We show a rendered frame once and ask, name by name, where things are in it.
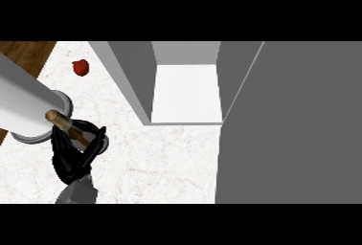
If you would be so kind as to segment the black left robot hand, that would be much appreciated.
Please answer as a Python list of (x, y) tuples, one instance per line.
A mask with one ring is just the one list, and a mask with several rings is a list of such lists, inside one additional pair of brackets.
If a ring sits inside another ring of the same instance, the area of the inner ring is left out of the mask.
[(85, 152), (80, 152), (73, 146), (65, 132), (57, 126), (52, 128), (52, 165), (55, 173), (67, 185), (71, 185), (79, 179), (91, 174), (91, 164), (96, 156), (101, 154), (105, 137), (107, 127), (102, 127)]

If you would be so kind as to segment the grey open cabinet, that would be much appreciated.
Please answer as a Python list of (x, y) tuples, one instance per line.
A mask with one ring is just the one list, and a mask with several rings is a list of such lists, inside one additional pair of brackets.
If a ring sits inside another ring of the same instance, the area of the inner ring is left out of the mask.
[(221, 125), (262, 41), (92, 41), (145, 125)]

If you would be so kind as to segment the red fruit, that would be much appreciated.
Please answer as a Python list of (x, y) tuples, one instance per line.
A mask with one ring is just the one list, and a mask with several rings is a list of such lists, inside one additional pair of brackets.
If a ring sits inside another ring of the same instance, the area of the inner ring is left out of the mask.
[(74, 65), (74, 72), (79, 76), (86, 76), (89, 73), (89, 63), (85, 59), (74, 61), (73, 62)]

